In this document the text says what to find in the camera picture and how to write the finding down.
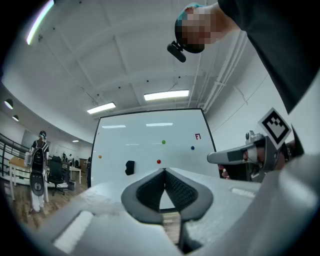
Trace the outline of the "long ceiling light strip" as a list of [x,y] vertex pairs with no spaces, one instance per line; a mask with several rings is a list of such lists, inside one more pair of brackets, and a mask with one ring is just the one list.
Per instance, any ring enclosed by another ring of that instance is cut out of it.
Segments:
[[36,19],[33,21],[31,28],[29,29],[27,38],[26,38],[26,43],[28,45],[31,44],[35,33],[37,29],[39,28],[40,24],[42,23],[43,19],[45,16],[48,14],[48,12],[51,10],[51,8],[54,6],[55,0],[48,0],[44,6],[40,9],[38,14],[36,15]]

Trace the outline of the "white ceiling pipes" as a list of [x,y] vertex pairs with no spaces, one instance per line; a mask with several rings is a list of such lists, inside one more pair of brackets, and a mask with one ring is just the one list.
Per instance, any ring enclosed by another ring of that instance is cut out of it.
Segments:
[[210,58],[210,63],[207,68],[207,71],[204,72],[204,79],[202,85],[200,86],[200,92],[198,98],[195,102],[195,108],[201,108],[205,113],[208,112],[218,95],[221,93],[221,90],[226,86],[227,81],[234,72],[242,54],[246,47],[248,38],[246,33],[243,31],[237,31],[232,34],[230,38],[230,45],[224,61],[218,74],[214,76],[213,85],[209,91],[206,93],[209,81],[212,77],[212,71],[215,70],[215,64],[219,58],[220,46],[224,44],[222,42],[217,42],[213,49],[215,50],[214,55]]

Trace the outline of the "white table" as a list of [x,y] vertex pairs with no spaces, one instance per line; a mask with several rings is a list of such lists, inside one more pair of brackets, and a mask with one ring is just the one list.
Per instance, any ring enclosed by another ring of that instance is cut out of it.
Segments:
[[72,176],[73,176],[73,172],[76,172],[78,173],[78,183],[81,184],[81,177],[82,177],[82,170],[80,168],[76,168],[76,167],[73,167],[73,166],[70,166],[69,167],[69,177],[70,179],[72,180]]

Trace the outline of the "black office chair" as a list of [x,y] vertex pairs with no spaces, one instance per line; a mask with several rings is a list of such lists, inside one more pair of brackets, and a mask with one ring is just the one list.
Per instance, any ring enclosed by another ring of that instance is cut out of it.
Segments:
[[58,188],[59,185],[65,182],[63,177],[63,164],[58,156],[53,156],[49,161],[49,174],[47,181],[54,184],[52,196],[54,196],[56,192],[61,192],[63,195],[65,195],[64,190],[61,187]]

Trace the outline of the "rectangular ceiling light panel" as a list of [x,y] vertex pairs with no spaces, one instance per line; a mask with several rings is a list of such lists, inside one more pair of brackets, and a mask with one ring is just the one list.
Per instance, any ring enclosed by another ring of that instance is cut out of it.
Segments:
[[189,90],[170,90],[163,92],[148,93],[144,95],[146,101],[154,101],[161,99],[183,98],[189,96]]
[[100,106],[91,108],[91,109],[87,110],[87,112],[90,115],[92,115],[92,114],[95,114],[95,113],[98,113],[98,112],[106,111],[106,110],[109,110],[109,109],[114,109],[115,107],[116,107],[116,105],[113,102],[110,102],[110,103],[107,103],[107,104],[104,104],[104,105],[100,105]]

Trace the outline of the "person's black shirt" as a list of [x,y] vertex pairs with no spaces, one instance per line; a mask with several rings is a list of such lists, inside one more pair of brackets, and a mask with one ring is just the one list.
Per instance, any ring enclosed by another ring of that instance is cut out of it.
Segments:
[[218,0],[247,33],[290,113],[320,68],[320,0]]

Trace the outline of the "black metal railing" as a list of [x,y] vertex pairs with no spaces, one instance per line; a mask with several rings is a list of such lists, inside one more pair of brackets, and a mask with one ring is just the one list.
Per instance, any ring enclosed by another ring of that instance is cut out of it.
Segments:
[[9,156],[24,158],[29,148],[23,146],[0,133],[0,175],[9,174]]

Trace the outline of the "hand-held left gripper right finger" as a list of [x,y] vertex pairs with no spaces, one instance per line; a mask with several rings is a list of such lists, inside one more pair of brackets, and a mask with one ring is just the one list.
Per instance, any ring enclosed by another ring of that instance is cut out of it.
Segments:
[[164,189],[183,222],[201,219],[211,207],[211,190],[172,169],[164,171]]

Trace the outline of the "wooden desk with white legs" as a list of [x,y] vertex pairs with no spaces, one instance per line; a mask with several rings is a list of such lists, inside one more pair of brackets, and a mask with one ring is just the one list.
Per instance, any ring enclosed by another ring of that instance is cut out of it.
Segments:
[[25,160],[23,158],[19,158],[18,156],[14,156],[9,160],[9,186],[11,199],[15,201],[14,187],[17,185],[17,176],[19,173],[23,173],[23,179],[27,179],[30,177],[30,166],[25,166]]

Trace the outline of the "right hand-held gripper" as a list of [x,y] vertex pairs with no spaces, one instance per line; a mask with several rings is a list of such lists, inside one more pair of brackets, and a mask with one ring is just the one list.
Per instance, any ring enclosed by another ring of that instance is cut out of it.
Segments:
[[265,175],[275,169],[292,129],[273,107],[258,121],[258,125],[265,134],[250,130],[245,135],[246,145],[212,152],[207,155],[207,161],[217,165],[238,165],[245,162],[247,180],[262,182]]

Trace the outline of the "black-framed whiteboard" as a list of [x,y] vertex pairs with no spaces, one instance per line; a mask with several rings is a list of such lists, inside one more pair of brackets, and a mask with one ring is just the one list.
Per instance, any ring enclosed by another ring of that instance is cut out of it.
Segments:
[[[171,169],[202,184],[219,175],[207,160],[208,154],[215,150],[207,120],[200,109],[103,117],[93,141],[89,190],[110,202],[122,203],[121,195],[127,186],[159,169]],[[127,161],[135,161],[133,175],[125,173]],[[166,209],[176,210],[164,189],[160,211]]]

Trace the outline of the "person's right hand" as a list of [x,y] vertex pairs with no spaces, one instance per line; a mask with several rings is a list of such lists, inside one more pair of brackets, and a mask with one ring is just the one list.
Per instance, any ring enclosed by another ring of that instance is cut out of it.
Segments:
[[222,179],[226,179],[226,180],[230,179],[227,170],[225,169],[225,167],[222,164],[218,165],[218,170],[219,170],[219,175]]

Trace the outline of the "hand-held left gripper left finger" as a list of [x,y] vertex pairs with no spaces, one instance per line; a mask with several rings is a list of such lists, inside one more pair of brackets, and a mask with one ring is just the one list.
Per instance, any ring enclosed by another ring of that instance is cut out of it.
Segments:
[[143,224],[161,224],[161,197],[165,191],[166,171],[162,168],[128,185],[121,202],[128,214]]

